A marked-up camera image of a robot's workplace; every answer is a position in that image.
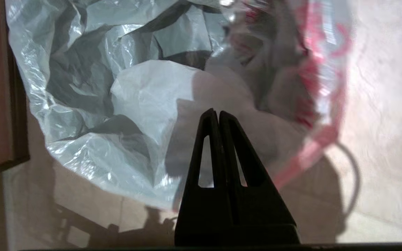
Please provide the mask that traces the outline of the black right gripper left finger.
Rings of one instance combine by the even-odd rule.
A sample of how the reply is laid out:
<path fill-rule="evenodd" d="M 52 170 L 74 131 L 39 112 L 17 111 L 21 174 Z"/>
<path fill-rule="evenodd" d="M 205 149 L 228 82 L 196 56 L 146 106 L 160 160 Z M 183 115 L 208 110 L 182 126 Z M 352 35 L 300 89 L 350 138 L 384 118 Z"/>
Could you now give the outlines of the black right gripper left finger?
<path fill-rule="evenodd" d="M 209 137 L 213 188 L 199 185 L 204 138 Z M 217 113 L 205 111 L 199 120 L 191 162 L 174 231 L 176 246 L 217 246 L 230 225 L 230 203 Z"/>

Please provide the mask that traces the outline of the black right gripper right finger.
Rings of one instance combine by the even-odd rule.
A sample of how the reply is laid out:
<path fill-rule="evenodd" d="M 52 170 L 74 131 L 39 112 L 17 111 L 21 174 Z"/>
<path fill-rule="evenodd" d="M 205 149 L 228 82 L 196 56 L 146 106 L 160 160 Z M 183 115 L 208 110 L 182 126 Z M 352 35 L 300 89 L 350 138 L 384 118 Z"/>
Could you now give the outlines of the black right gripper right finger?
<path fill-rule="evenodd" d="M 219 128 L 233 240 L 252 246 L 300 244 L 295 220 L 238 119 L 222 111 Z"/>

